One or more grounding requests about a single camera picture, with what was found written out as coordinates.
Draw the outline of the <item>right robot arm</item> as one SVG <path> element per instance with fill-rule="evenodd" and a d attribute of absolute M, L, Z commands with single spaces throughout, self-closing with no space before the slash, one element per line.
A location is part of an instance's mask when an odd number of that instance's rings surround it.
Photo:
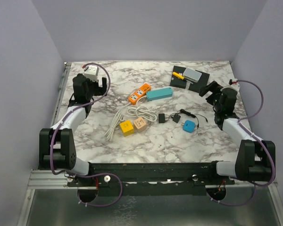
<path fill-rule="evenodd" d="M 239 148 L 235 161 L 217 161 L 216 168 L 207 172 L 207 178 L 212 184 L 231 177 L 257 186 L 268 186 L 275 179 L 275 144 L 256 136 L 234 112 L 239 83 L 239 80 L 230 80 L 228 86 L 222 87 L 213 81 L 200 89 L 201 97 L 211 93 L 206 101 L 213 106 L 215 124 Z"/>

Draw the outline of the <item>teal power strip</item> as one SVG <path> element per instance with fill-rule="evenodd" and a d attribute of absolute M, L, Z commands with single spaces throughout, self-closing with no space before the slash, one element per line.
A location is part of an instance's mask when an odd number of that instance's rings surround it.
<path fill-rule="evenodd" d="M 154 101 L 163 98 L 168 98 L 173 95 L 171 88 L 156 89 L 146 92 L 147 101 Z"/>

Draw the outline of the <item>beige cube socket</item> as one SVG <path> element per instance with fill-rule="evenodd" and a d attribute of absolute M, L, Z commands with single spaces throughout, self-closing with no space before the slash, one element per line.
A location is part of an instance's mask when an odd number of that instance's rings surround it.
<path fill-rule="evenodd" d="M 134 124 L 134 127 L 136 128 L 137 132 L 139 132 L 139 133 L 143 132 L 147 127 L 147 123 L 142 117 L 135 119 L 133 121 L 133 124 Z"/>

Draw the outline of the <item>yellow cube socket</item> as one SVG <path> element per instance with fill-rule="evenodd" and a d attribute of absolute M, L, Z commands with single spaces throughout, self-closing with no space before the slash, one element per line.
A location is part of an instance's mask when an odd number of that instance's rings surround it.
<path fill-rule="evenodd" d="M 134 133 L 134 127 L 133 127 L 133 125 L 132 125 L 130 120 L 121 122 L 119 124 L 119 126 L 120 126 L 120 129 L 121 129 L 124 137 L 129 136 L 129 135 Z"/>

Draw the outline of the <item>orange power strip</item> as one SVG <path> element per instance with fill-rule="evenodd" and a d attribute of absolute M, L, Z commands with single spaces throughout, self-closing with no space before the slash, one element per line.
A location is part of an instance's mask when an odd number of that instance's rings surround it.
<path fill-rule="evenodd" d="M 128 101 L 132 105 L 136 105 L 137 101 L 146 95 L 146 92 L 151 91 L 151 86 L 147 83 L 144 83 L 139 87 L 133 94 L 128 98 Z"/>

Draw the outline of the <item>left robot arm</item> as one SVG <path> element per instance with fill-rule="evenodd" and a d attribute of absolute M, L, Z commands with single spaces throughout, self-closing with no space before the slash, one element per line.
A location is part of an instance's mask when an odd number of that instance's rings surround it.
<path fill-rule="evenodd" d="M 76 155 L 74 132 L 87 118 L 94 96 L 103 98 L 107 95 L 109 83 L 102 78 L 94 81 L 79 73 L 73 78 L 73 94 L 69 99 L 66 114 L 51 128 L 39 133 L 39 167 L 42 169 L 67 170 L 78 175 L 78 180 L 85 186 L 94 182 L 95 175 L 91 164 Z"/>

